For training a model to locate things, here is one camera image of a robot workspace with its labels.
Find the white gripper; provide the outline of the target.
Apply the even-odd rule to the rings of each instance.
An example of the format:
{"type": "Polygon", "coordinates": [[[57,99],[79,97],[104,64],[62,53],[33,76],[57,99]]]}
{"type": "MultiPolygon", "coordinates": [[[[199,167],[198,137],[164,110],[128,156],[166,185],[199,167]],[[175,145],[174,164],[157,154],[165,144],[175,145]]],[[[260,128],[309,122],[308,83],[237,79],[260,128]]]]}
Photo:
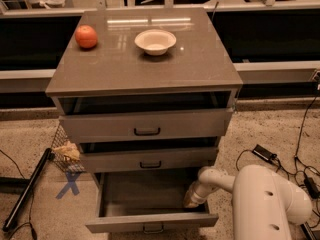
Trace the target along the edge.
{"type": "Polygon", "coordinates": [[[210,194],[210,187],[195,181],[191,184],[190,189],[186,192],[183,199],[183,206],[185,208],[196,208],[203,204],[210,194]]]}

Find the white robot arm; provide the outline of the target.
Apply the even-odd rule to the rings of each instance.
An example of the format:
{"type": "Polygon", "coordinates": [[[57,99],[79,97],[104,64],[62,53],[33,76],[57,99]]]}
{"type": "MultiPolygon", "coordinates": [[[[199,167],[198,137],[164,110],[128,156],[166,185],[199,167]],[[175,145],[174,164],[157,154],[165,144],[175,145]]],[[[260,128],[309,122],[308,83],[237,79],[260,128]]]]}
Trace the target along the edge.
{"type": "Polygon", "coordinates": [[[201,168],[183,205],[196,208],[219,189],[232,194],[234,240],[292,240],[289,225],[301,225],[312,214],[302,188],[260,165],[245,166],[235,176],[212,166],[201,168]]]}

